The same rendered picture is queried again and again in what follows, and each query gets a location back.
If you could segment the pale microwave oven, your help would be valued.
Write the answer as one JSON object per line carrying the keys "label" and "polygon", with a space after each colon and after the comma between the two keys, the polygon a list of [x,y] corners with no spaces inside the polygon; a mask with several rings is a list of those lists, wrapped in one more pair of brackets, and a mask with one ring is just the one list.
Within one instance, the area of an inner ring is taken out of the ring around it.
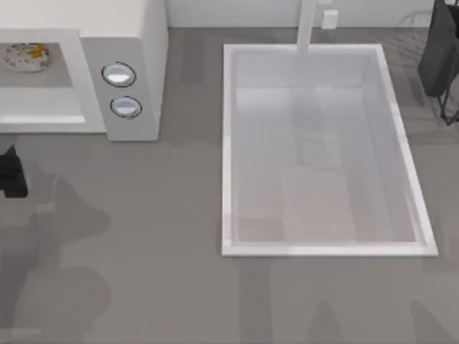
{"label": "pale microwave oven", "polygon": [[[14,72],[7,45],[42,43],[51,62],[41,72]],[[0,0],[0,134],[102,133],[111,141],[159,136],[168,54],[164,0]],[[113,87],[104,66],[136,71]],[[110,101],[134,97],[143,107],[120,118]]]}

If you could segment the white wall socket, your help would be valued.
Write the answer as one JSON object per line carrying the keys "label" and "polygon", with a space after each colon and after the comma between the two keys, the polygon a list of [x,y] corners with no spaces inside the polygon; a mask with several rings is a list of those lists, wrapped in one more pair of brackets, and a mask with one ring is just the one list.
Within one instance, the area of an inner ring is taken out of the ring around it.
{"label": "white wall socket", "polygon": [[324,30],[335,30],[338,26],[339,11],[334,9],[323,12],[321,28]]}

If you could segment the tall white tap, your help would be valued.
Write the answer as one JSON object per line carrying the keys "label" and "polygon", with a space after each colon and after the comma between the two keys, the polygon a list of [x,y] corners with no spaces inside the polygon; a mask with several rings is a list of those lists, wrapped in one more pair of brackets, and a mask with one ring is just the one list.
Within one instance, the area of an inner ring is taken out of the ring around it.
{"label": "tall white tap", "polygon": [[296,48],[299,54],[306,54],[311,42],[313,23],[318,0],[301,0]]}

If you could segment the white sink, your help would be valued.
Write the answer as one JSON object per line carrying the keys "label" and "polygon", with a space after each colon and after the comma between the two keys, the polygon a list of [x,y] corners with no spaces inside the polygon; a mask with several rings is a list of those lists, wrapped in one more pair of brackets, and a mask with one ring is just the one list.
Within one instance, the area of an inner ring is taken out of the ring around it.
{"label": "white sink", "polygon": [[380,44],[227,44],[225,257],[435,257]]}

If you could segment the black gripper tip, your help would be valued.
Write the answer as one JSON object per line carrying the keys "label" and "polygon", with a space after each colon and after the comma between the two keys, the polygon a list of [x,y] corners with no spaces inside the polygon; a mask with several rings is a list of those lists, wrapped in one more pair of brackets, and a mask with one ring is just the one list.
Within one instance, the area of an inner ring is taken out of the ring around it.
{"label": "black gripper tip", "polygon": [[0,154],[0,191],[11,199],[23,199],[29,194],[23,165],[14,145]]}

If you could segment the patterned white plate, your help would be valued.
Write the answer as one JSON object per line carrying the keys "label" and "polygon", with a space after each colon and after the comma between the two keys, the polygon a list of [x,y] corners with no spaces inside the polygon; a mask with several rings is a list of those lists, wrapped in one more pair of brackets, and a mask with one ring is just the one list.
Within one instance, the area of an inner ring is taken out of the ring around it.
{"label": "patterned white plate", "polygon": [[47,69],[51,57],[45,44],[15,43],[6,46],[3,61],[14,72],[34,73]]}

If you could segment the round silver microwave knob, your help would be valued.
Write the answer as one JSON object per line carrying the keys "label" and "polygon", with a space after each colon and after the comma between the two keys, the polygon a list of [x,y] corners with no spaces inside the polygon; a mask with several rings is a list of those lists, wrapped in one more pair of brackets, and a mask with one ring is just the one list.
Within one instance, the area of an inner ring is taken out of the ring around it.
{"label": "round silver microwave knob", "polygon": [[131,86],[137,79],[136,71],[122,62],[104,66],[101,75],[109,85],[121,88]]}
{"label": "round silver microwave knob", "polygon": [[134,97],[119,97],[110,101],[110,110],[120,118],[135,118],[142,113],[142,104]]}

